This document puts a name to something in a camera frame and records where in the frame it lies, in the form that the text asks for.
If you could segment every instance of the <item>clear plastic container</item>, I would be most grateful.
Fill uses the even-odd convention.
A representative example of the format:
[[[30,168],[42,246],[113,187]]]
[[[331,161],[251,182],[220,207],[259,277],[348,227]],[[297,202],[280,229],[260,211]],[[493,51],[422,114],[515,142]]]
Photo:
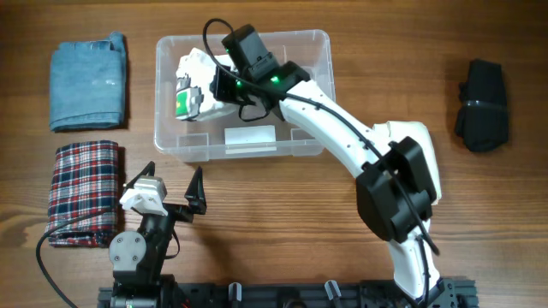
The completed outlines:
[[[224,37],[225,35],[208,36],[208,43],[215,55],[224,54],[221,45]],[[260,37],[280,64],[293,61],[303,67],[318,82],[322,91],[335,101],[331,45],[327,33],[322,30],[306,30],[261,33]],[[204,50],[201,35],[168,36],[158,41],[154,145],[160,152],[174,155],[183,162],[281,155],[315,156],[321,153],[324,147],[315,138],[302,129],[281,121],[274,114],[252,122],[242,121],[237,112],[212,121],[177,120],[176,70],[181,56],[190,53],[194,47]],[[256,134],[249,139],[245,138],[246,133],[255,130],[266,132],[269,138],[257,138]],[[241,140],[241,143],[235,144],[233,139],[230,142],[226,140],[234,133],[240,134],[237,140]],[[267,141],[253,142],[257,139]]]

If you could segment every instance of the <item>folded clothing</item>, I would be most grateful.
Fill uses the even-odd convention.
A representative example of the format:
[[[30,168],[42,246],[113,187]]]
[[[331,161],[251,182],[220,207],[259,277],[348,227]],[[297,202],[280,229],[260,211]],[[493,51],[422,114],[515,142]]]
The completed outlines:
[[[126,50],[123,35],[63,42],[51,56],[50,130],[108,128],[123,122]]]
[[[470,151],[491,151],[508,142],[509,114],[500,64],[471,61],[459,99],[462,107],[455,132]]]
[[[116,142],[90,141],[57,149],[45,231],[101,210],[111,212],[57,230],[50,245],[107,247],[116,232],[117,194]]]

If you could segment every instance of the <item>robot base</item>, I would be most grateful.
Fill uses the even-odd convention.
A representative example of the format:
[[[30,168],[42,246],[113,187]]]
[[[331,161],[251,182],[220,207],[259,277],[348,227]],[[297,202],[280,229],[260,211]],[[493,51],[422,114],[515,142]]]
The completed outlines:
[[[474,281],[443,278],[438,283],[441,294],[430,308],[478,308]],[[340,284],[343,308],[410,308],[402,291],[393,281],[362,281]],[[179,302],[187,308],[284,308],[289,299],[300,299],[307,308],[332,308],[324,284],[242,286],[242,302],[229,302],[227,286],[211,283],[181,283],[179,289],[187,298]],[[112,288],[99,289],[98,308],[110,308]]]

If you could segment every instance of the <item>gray plastic box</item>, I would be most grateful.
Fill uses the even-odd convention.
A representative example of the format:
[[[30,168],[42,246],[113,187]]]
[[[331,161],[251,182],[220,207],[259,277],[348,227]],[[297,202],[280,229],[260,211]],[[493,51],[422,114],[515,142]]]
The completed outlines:
[[[208,43],[215,55],[225,53],[221,45],[224,37],[225,35],[208,36]],[[260,37],[280,64],[293,61],[303,67],[312,79],[316,80],[322,91],[335,101],[331,45],[327,33],[322,30],[305,30],[261,33]],[[190,53],[194,47],[204,50],[201,35],[168,36],[161,38],[157,44],[154,145],[160,152],[173,155],[183,162],[281,155],[315,156],[321,153],[324,147],[316,139],[302,129],[281,121],[273,114],[252,122],[240,120],[237,112],[212,121],[177,120],[176,70],[181,56]],[[248,143],[250,140],[246,140],[246,133],[255,130],[266,131],[272,137],[275,134],[275,139]],[[235,134],[242,142],[230,142],[227,145],[225,137]]]

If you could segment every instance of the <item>folded checkered shirt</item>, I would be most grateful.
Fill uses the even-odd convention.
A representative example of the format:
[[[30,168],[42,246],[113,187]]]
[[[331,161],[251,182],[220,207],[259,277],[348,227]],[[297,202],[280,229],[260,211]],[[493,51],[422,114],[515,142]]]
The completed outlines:
[[[65,145],[56,157],[46,232],[68,219],[112,212],[57,230],[50,245],[106,247],[116,233],[118,144],[102,140]]]

